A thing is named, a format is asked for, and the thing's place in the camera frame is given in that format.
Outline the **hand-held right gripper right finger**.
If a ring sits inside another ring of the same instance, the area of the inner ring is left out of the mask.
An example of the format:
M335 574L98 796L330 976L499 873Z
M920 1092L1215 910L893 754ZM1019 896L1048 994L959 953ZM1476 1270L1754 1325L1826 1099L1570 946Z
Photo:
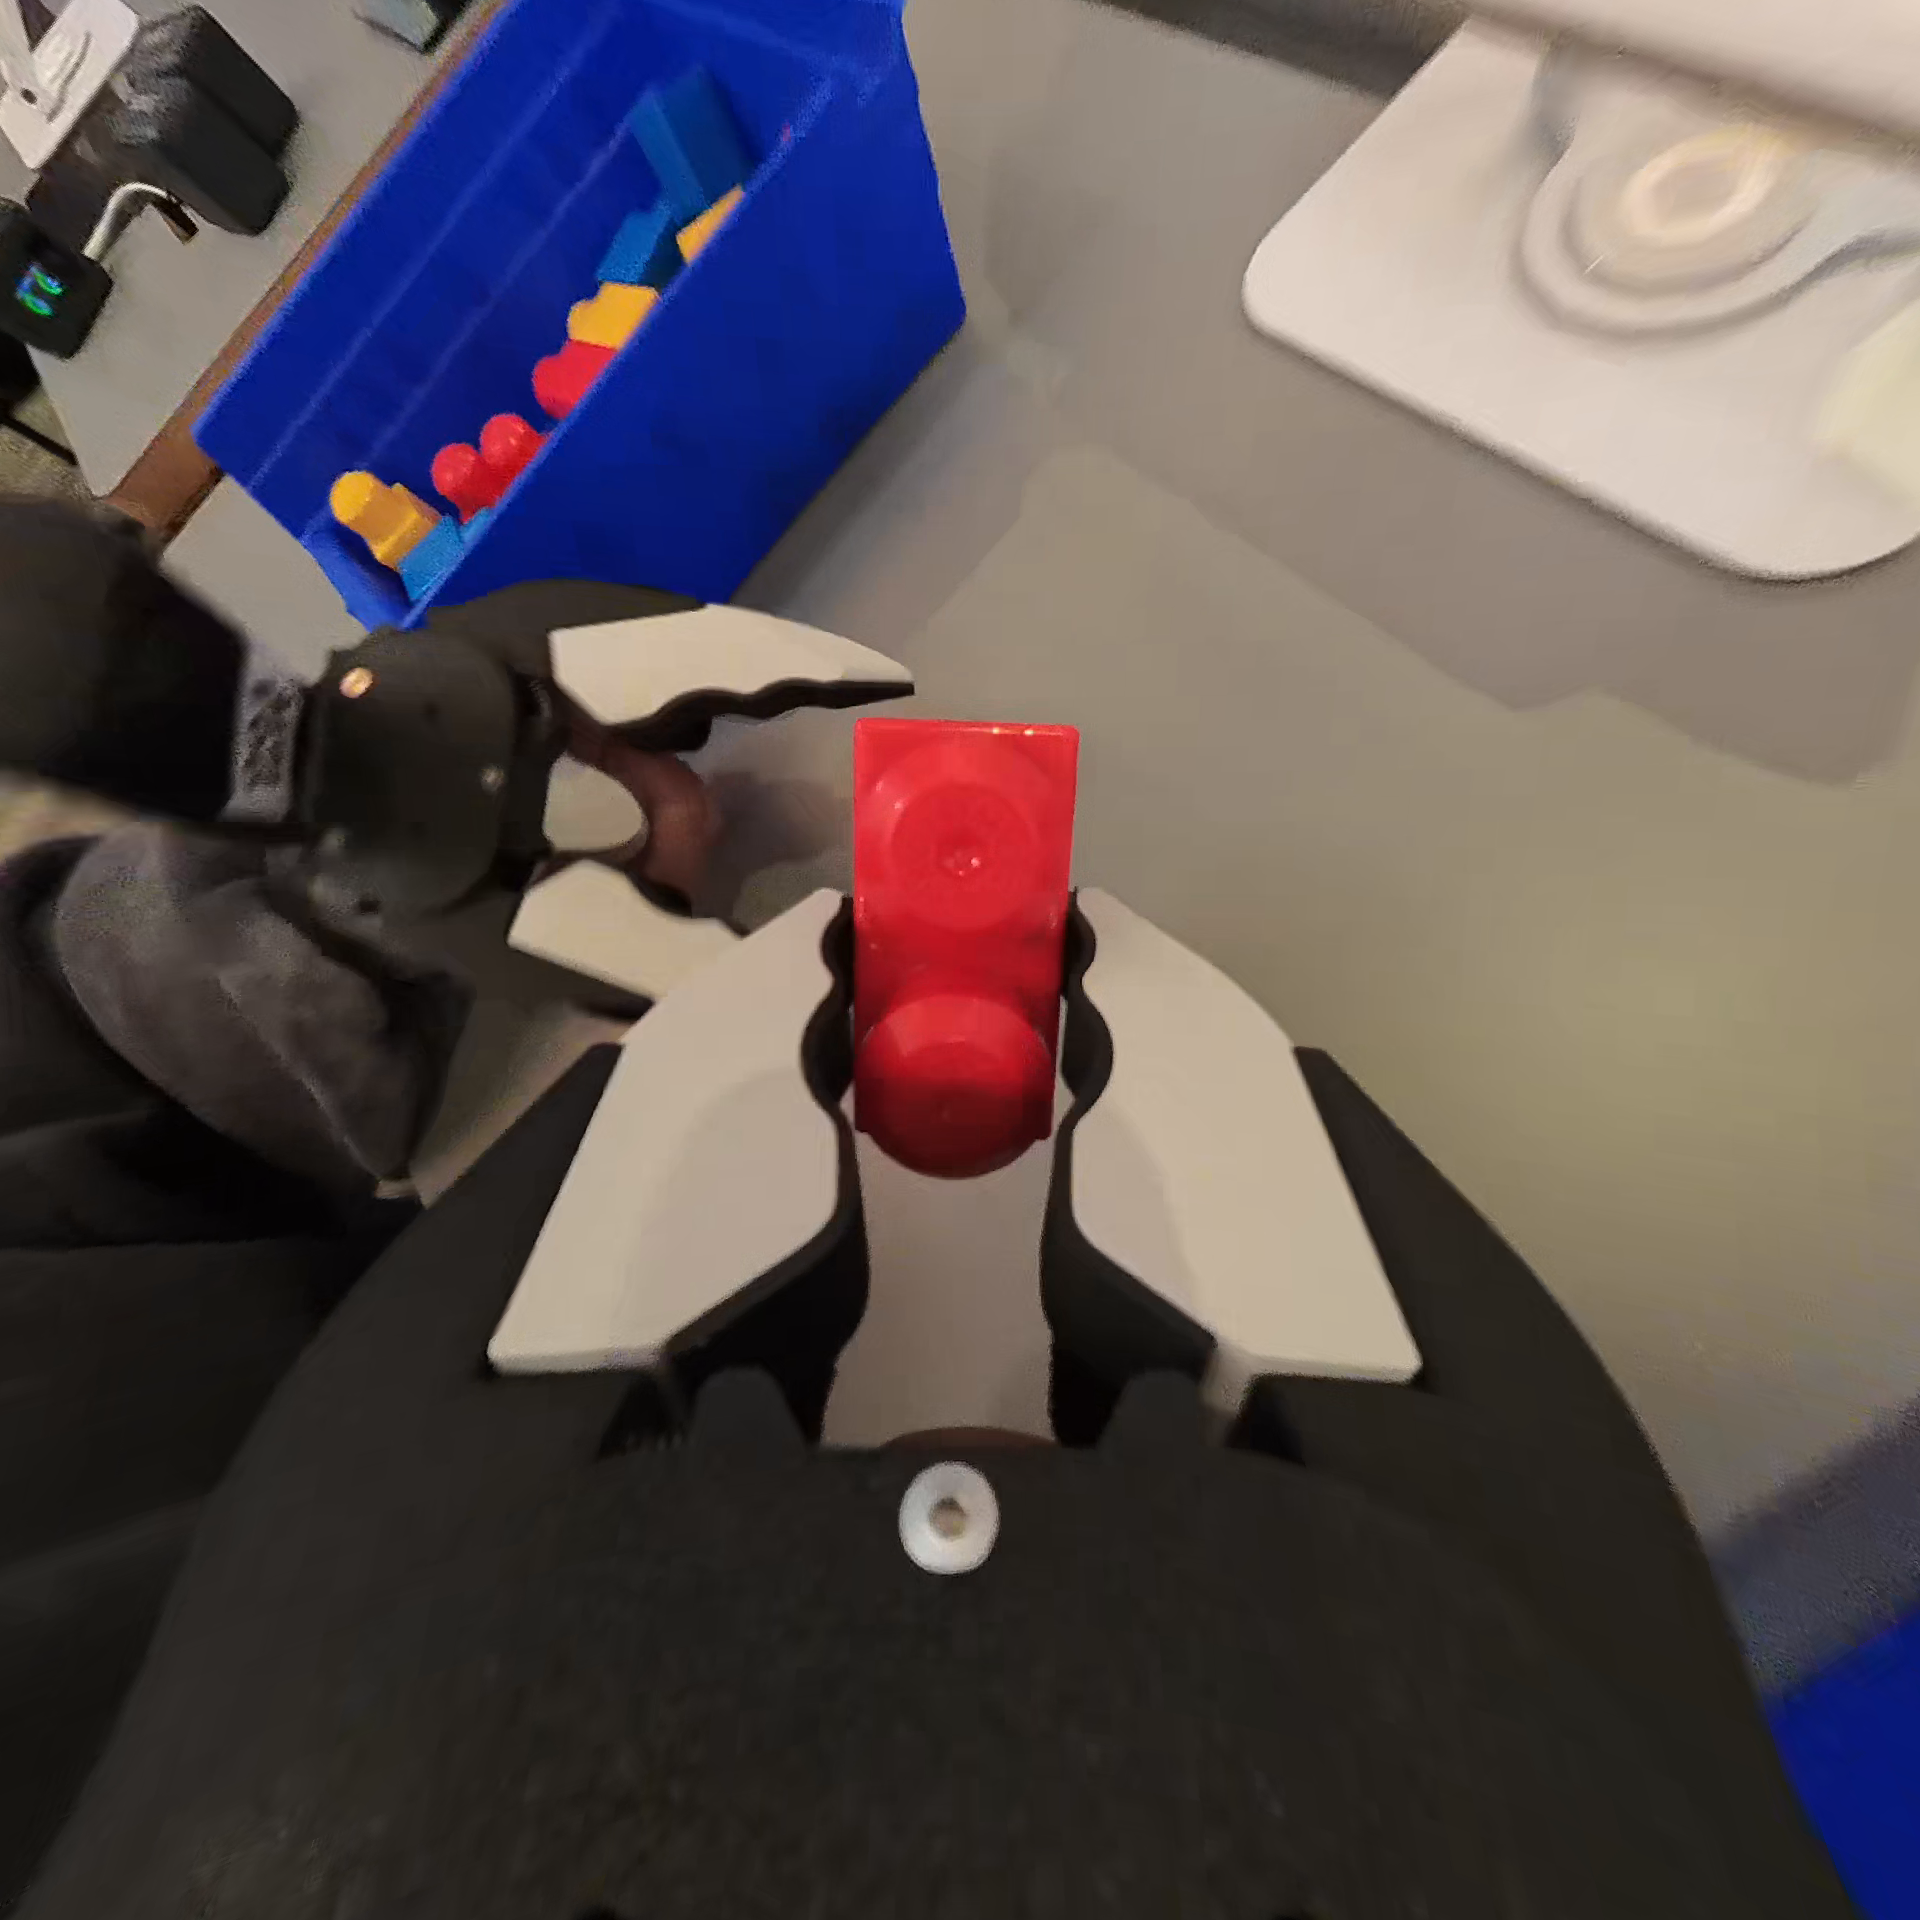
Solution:
M1186 1380L1226 1430L1271 1380L1414 1382L1424 1358L1284 1027L1107 889L1072 896L1062 962L1051 1437L1095 1445L1141 1377Z

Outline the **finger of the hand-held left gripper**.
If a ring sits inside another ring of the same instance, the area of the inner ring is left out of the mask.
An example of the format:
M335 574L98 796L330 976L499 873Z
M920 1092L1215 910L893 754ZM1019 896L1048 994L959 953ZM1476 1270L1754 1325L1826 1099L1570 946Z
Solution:
M508 948L540 962L584 1010L645 1010L741 945L732 925L683 915L602 861L540 878L508 921Z
M694 752L712 722L770 722L912 698L914 674L840 634L733 605L548 634L550 682L602 730Z

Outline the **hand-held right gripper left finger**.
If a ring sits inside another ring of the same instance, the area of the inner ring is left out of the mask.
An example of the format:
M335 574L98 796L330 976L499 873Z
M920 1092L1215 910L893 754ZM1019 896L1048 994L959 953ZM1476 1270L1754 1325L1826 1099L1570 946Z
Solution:
M762 1372L821 1442L871 1299L852 1082L852 905L821 889L624 1038L486 1363L636 1377L671 1424Z

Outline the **blue plastic storage bin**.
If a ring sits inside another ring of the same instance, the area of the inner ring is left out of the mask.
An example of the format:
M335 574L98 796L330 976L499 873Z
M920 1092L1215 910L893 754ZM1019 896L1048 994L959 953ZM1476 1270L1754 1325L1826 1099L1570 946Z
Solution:
M1917 1613L1766 1706L1792 1786L1856 1906L1917 1915Z
M366 627L534 581L723 602L966 316L903 5L499 5L212 394L195 441ZM707 77L741 202L562 416L538 368L618 229L683 178ZM434 593L335 522L347 470L429 498L493 416L543 443Z

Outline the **red two-stud toy block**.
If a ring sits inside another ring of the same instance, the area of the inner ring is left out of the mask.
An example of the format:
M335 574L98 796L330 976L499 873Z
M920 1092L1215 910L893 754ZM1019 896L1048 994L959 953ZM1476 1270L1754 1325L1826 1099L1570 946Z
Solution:
M1079 740L854 724L854 1128L918 1176L976 1180L1048 1137Z

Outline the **pile of colourful toy blocks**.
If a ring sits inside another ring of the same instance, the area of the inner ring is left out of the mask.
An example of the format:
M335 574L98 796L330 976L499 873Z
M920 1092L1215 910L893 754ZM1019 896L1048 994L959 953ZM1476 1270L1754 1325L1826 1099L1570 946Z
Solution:
M565 344L532 370L532 398L559 422L587 395L636 331L659 312L671 281L725 226L751 178L751 153L728 97L710 69L643 92L626 130L659 192L631 211L608 241L594 293L566 314ZM519 414L485 420L474 441L453 441L428 467L434 498L373 470L342 470L327 491L335 529L426 605L488 529L504 494L548 435Z

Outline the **grey desk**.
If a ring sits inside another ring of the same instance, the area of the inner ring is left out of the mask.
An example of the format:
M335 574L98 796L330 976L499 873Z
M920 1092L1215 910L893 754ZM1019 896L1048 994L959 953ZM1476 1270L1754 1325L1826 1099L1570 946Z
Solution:
M1741 584L1260 340L1373 76L904 35L966 326L742 600L1082 730L1077 875L1492 1219L1802 1680L1916 1602L1916 556Z

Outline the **person's left hand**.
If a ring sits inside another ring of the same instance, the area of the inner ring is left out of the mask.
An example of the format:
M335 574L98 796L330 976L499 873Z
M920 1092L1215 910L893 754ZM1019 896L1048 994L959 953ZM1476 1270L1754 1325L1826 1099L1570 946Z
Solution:
M624 844L591 849L584 857L626 873L679 913L694 913L719 833L707 782L680 756L639 749L618 733L581 733L568 752L622 786L643 819Z

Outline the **black device green display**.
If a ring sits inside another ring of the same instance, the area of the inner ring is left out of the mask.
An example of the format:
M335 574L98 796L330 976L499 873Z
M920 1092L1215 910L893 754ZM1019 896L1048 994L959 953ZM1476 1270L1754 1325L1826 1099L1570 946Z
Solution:
M3 334L56 362L77 357L112 298L108 267L3 200Z

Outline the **black box device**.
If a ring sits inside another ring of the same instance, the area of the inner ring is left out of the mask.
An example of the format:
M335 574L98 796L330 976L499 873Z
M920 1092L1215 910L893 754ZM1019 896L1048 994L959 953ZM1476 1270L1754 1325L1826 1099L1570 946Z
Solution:
M221 233L264 233L290 194L285 157L299 109L204 5L138 21L131 48L92 94L22 202L77 245L131 184L155 186Z

